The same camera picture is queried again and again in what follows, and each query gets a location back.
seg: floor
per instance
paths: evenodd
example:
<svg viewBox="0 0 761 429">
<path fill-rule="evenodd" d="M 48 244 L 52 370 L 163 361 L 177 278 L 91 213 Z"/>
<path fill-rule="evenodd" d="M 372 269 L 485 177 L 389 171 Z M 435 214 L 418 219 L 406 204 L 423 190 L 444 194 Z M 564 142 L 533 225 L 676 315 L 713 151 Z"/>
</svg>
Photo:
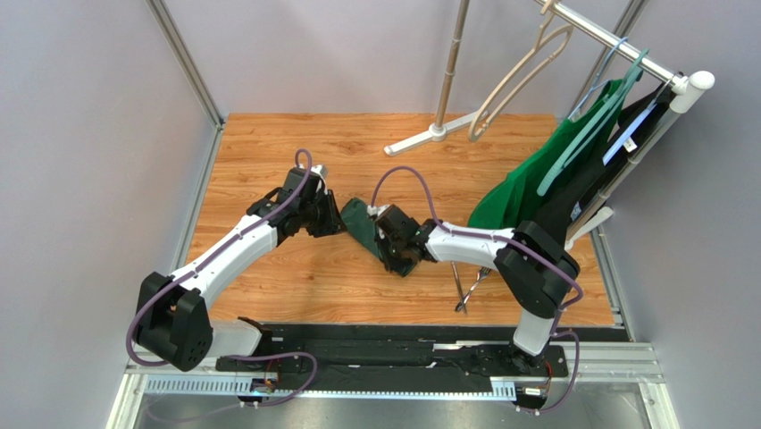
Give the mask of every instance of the floor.
<svg viewBox="0 0 761 429">
<path fill-rule="evenodd" d="M 226 125 L 189 260 L 201 255 L 235 225 L 246 209 L 282 185 L 294 152 L 305 147 L 326 164 L 328 186 L 339 208 L 352 197 L 369 201 L 389 168 L 407 164 L 425 177 L 443 220 L 465 224 L 469 213 L 507 172 L 541 147 L 556 127 L 550 115 L 505 115 L 478 143 L 460 131 L 389 157 L 383 147 L 426 130 L 430 114 L 233 114 Z M 429 217 L 420 184 L 407 172 L 391 176 L 379 204 L 395 203 L 419 222 Z M 572 252 L 581 265 L 585 298 L 561 324 L 610 325 L 613 316 L 589 238 Z M 477 268 L 460 264 L 464 287 Z M 313 239 L 305 232 L 260 258 L 211 308 L 216 319 L 239 315 L 263 322 L 356 324 L 517 324 L 521 308 L 499 276 L 483 282 L 456 313 L 456 286 L 449 264 L 424 263 L 406 278 L 348 234 Z"/>
</svg>

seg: green cloth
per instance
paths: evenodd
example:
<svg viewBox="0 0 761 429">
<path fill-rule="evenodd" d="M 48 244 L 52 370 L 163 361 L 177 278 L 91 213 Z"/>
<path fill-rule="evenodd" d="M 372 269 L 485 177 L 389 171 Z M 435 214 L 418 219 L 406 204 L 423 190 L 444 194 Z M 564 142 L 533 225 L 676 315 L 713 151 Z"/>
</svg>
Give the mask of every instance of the green cloth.
<svg viewBox="0 0 761 429">
<path fill-rule="evenodd" d="M 605 85 L 595 104 L 578 121 L 564 120 L 540 150 L 511 171 L 504 181 L 481 200 L 468 219 L 468 226 L 496 230 L 514 228 L 522 221 L 531 219 L 536 211 L 549 200 L 552 191 L 568 184 L 578 169 L 589 160 L 594 147 L 607 144 L 607 138 L 621 112 L 620 108 L 608 118 L 607 123 L 594 138 L 595 140 L 587 145 L 557 176 L 549 192 L 544 197 L 537 194 L 537 187 L 552 164 L 622 83 L 623 80 L 611 80 Z"/>
<path fill-rule="evenodd" d="M 359 198 L 351 198 L 341 209 L 341 220 L 346 224 L 349 235 L 382 261 L 378 243 L 375 242 L 375 222 L 367 216 L 367 203 Z M 396 273 L 405 277 L 413 271 L 415 266 L 416 264 L 410 263 L 403 268 L 398 268 L 399 271 Z"/>
</svg>

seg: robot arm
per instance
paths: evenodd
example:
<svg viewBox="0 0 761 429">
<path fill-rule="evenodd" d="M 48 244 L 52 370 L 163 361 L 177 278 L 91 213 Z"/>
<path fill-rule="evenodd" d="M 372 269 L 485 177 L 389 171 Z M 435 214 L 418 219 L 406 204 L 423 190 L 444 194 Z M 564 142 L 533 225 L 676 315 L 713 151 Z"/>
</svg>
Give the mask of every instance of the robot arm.
<svg viewBox="0 0 761 429">
<path fill-rule="evenodd" d="M 298 195 L 271 215 L 293 195 L 305 174 L 308 178 Z M 251 205 L 232 231 L 198 259 L 168 276 L 148 275 L 140 287 L 138 311 L 174 279 L 189 278 L 155 302 L 139 320 L 133 340 L 182 371 L 206 357 L 252 354 L 261 339 L 260 331 L 240 320 L 210 322 L 208 308 L 256 259 L 302 228 L 313 237 L 346 230 L 333 193 L 325 184 L 326 175 L 322 165 L 309 172 L 291 169 L 282 188 Z M 271 216 L 267 222 L 260 222 L 267 215 Z"/>
<path fill-rule="evenodd" d="M 521 242 L 575 279 L 580 268 L 565 252 L 564 243 L 553 240 L 533 222 L 524 222 L 515 229 L 487 231 L 452 223 L 438 225 L 432 220 L 420 225 L 393 205 L 381 210 L 371 207 L 369 214 L 378 227 L 376 240 L 389 271 L 399 271 L 420 260 L 465 262 L 499 271 L 523 308 L 513 337 L 519 349 L 517 357 L 531 366 L 542 360 L 557 311 L 570 285 L 521 250 L 494 237 Z"/>
</svg>

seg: gray wall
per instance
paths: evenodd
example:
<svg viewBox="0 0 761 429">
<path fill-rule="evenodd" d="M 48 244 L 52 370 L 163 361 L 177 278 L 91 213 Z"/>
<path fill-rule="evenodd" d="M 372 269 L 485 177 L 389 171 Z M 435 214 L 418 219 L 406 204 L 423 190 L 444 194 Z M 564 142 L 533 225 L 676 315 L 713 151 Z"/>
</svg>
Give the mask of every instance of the gray wall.
<svg viewBox="0 0 761 429">
<path fill-rule="evenodd" d="M 685 428 L 758 427 L 759 2 L 653 0 L 631 40 L 716 85 L 616 191 L 606 225 L 634 331 Z"/>
<path fill-rule="evenodd" d="M 436 110 L 459 0 L 166 3 L 225 113 L 394 113 Z M 567 3 L 613 28 L 627 2 Z M 543 19 L 531 0 L 471 1 L 449 111 L 480 107 Z M 599 51 L 577 31 L 507 111 L 566 114 Z"/>
<path fill-rule="evenodd" d="M 103 427 L 213 129 L 145 2 L 0 16 L 0 426 Z"/>
</svg>

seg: garment rack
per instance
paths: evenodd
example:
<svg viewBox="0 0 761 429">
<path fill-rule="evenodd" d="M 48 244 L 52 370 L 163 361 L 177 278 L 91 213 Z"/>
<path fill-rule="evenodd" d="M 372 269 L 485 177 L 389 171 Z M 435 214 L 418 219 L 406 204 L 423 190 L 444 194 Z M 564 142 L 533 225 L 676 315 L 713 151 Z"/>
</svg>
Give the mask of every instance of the garment rack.
<svg viewBox="0 0 761 429">
<path fill-rule="evenodd" d="M 543 8 L 547 7 L 554 12 L 555 15 L 572 24 L 575 28 L 583 31 L 585 34 L 608 48 L 612 49 L 615 46 L 618 46 L 615 52 L 629 62 L 633 62 L 640 56 L 641 51 L 639 49 L 635 48 L 628 42 L 620 43 L 621 38 L 612 34 L 610 31 L 603 29 L 595 22 L 588 20 L 564 4 L 553 0 L 534 0 L 534 2 L 540 4 Z M 661 137 L 663 137 L 680 116 L 690 110 L 692 105 L 698 101 L 704 92 L 714 86 L 715 82 L 714 75 L 709 71 L 696 71 L 689 77 L 682 76 L 681 74 L 675 73 L 663 65 L 656 63 L 647 56 L 642 59 L 640 67 L 645 72 L 648 72 L 656 79 L 671 87 L 671 90 L 676 94 L 676 97 L 669 105 L 668 111 L 660 121 L 658 121 L 653 134 L 642 143 L 639 150 L 629 155 L 626 166 L 618 172 L 608 184 L 598 190 L 595 197 L 586 207 L 584 207 L 576 220 L 571 223 L 567 233 L 569 239 L 572 238 L 577 231 L 581 230 L 581 228 L 584 228 L 585 231 L 589 231 L 592 229 L 591 227 L 604 222 L 610 216 L 610 214 L 608 214 L 606 216 L 597 216 L 593 219 L 593 216 L 595 216 L 598 210 L 606 203 L 613 191 L 623 182 L 631 171 L 634 170 L 650 149 L 661 139 Z M 587 225 L 590 220 L 592 220 L 595 225 Z"/>
<path fill-rule="evenodd" d="M 542 6 L 542 12 L 554 13 L 558 17 L 567 21 L 575 28 L 581 30 L 591 38 L 597 40 L 597 42 L 608 48 L 613 49 L 617 54 L 633 62 L 640 56 L 640 50 L 632 46 L 628 42 L 620 43 L 621 38 L 611 33 L 610 31 L 600 27 L 594 21 L 591 21 L 583 15 L 577 13 L 573 9 L 565 6 L 557 0 L 534 0 L 535 3 Z M 441 141 L 447 137 L 449 132 L 454 132 L 467 125 L 475 114 L 467 114 L 461 118 L 455 119 L 447 124 L 442 124 L 444 114 L 447 109 L 447 101 L 449 98 L 449 92 L 453 82 L 455 74 L 455 65 L 457 61 L 457 54 L 459 52 L 459 44 L 463 34 L 463 27 L 465 22 L 465 16 L 467 14 L 468 0 L 462 0 L 460 4 L 459 14 L 457 16 L 457 22 L 455 27 L 455 35 L 452 40 L 452 48 L 449 52 L 449 60 L 447 62 L 447 70 L 445 71 L 444 84 L 441 90 L 441 97 L 439 100 L 439 108 L 436 113 L 437 121 L 431 125 L 429 130 L 410 137 L 409 139 L 402 140 L 394 145 L 387 146 L 385 151 L 390 156 L 398 155 L 402 152 L 418 147 L 429 141 Z M 680 73 L 675 73 L 669 70 L 663 65 L 656 63 L 652 58 L 646 56 L 642 59 L 640 67 L 656 79 L 666 83 L 671 91 L 676 94 L 676 97 L 669 105 L 669 110 L 664 114 L 656 125 L 656 129 L 653 134 L 642 143 L 639 150 L 633 152 L 628 159 L 627 165 L 605 186 L 600 189 L 597 195 L 587 204 L 581 214 L 568 228 L 567 237 L 570 239 L 574 234 L 584 227 L 585 231 L 590 230 L 590 225 L 586 225 L 590 219 L 598 212 L 613 191 L 619 184 L 628 176 L 634 167 L 640 163 L 642 158 L 648 153 L 648 151 L 660 140 L 660 138 L 668 131 L 669 128 L 676 122 L 676 120 L 682 114 L 687 113 L 688 110 L 698 101 L 705 91 L 711 89 L 714 86 L 714 75 L 709 71 L 696 71 L 690 76 L 683 76 Z M 607 216 L 597 216 L 592 220 L 593 223 L 604 222 Z"/>
</svg>

